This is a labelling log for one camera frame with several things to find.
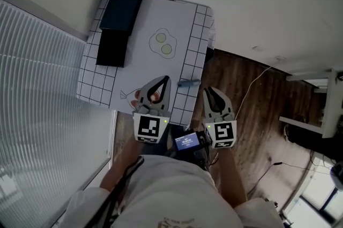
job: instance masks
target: person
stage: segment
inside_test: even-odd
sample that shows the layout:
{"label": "person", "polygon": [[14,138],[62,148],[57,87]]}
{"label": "person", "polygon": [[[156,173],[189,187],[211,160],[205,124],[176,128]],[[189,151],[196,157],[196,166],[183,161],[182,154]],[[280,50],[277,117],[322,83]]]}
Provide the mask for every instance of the person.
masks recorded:
{"label": "person", "polygon": [[[219,194],[206,169],[166,156],[167,138],[164,134],[155,145],[137,142],[134,137],[128,140],[100,187],[74,194],[60,228],[87,224],[117,228],[283,227],[273,202],[247,200],[230,148],[218,149]],[[128,176],[128,169],[135,172]],[[115,214],[113,206],[104,206],[114,196]],[[108,226],[103,225],[105,217],[97,218],[104,215],[101,206],[110,212]]]}

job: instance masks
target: black box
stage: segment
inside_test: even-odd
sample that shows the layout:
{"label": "black box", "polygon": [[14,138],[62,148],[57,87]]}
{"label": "black box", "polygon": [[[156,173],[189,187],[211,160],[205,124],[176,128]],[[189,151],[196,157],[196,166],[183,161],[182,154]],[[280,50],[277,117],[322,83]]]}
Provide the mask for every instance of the black box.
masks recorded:
{"label": "black box", "polygon": [[109,0],[100,23],[97,65],[124,67],[129,36],[142,0]]}

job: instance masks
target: black strap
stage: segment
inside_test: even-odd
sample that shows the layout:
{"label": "black strap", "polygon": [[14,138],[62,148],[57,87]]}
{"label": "black strap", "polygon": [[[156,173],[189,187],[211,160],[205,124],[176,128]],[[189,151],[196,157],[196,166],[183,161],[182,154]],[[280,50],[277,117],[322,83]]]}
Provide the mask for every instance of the black strap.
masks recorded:
{"label": "black strap", "polygon": [[122,190],[125,189],[126,183],[133,173],[143,164],[144,158],[139,156],[137,160],[125,169],[124,175],[119,180],[118,184],[114,187],[108,197],[105,199],[104,203],[95,213],[95,215],[90,219],[85,228],[91,228],[96,225],[96,227],[107,228],[110,227],[110,219],[114,206]]}

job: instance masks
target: drawn egg outline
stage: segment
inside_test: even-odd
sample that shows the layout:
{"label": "drawn egg outline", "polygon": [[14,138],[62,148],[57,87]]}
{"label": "drawn egg outline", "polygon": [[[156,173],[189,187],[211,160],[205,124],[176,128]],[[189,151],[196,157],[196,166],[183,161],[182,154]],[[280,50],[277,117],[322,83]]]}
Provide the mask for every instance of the drawn egg outline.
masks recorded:
{"label": "drawn egg outline", "polygon": [[[162,41],[160,39],[161,36],[159,35],[164,35],[166,37],[165,40]],[[150,37],[149,46],[151,51],[153,51],[154,53],[159,54],[163,58],[171,59],[175,56],[177,39],[173,37],[167,29],[160,28]]]}

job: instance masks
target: wooden floor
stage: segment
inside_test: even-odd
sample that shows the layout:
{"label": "wooden floor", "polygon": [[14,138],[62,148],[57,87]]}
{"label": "wooden floor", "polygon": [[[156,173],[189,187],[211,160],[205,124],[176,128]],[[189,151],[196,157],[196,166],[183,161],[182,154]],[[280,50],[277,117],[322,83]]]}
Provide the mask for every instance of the wooden floor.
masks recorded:
{"label": "wooden floor", "polygon": [[[214,57],[204,67],[191,127],[203,129],[204,87],[212,86],[224,92],[237,113],[250,83],[265,69],[265,66],[251,60],[216,50]],[[313,93],[309,84],[286,81],[284,73],[273,69],[266,71],[253,83],[237,119],[237,143],[233,148],[247,192],[272,163],[285,162],[302,168],[308,165],[309,151],[284,140],[283,124],[278,119],[279,116],[296,118],[301,115],[309,123],[318,125],[322,96]],[[119,113],[115,154],[131,135],[132,116]],[[219,186],[217,167],[211,167],[211,174]],[[278,202],[281,208],[296,188],[303,172],[303,169],[286,165],[273,166],[249,197],[268,198]]]}

